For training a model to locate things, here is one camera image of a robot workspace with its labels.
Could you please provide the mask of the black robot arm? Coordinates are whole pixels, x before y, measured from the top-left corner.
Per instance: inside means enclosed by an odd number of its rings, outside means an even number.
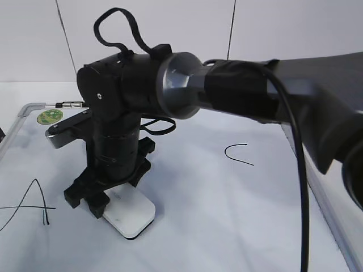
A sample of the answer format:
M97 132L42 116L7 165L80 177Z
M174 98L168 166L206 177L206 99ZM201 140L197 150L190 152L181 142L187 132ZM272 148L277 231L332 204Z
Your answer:
M334 160L343 165L343 183L362 206L362 53L265 63L213 59L174 53L168 44L135 54L120 52L84 65L77 86L90 112L62 127L86 143L87 167L64 192L77 207L85 199L100 218L105 191L137 185L150 169L146 155L155 144L140 139L147 119L174 123L200 109L247 117L262 124L288 123L300 176L307 150L326 173Z

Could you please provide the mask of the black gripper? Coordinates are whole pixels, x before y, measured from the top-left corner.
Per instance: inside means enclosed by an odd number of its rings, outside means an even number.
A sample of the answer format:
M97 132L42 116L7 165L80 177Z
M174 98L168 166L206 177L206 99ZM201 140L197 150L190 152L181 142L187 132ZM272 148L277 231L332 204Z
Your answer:
M155 150L149 137L141 140L121 140L107 150L112 157L97 156L94 141L86 143L87 167L64 191L66 202L76 208L85 200L97 219L101 218L110 202L105 191L129 183L136 187L142 176L151 168L146 156Z

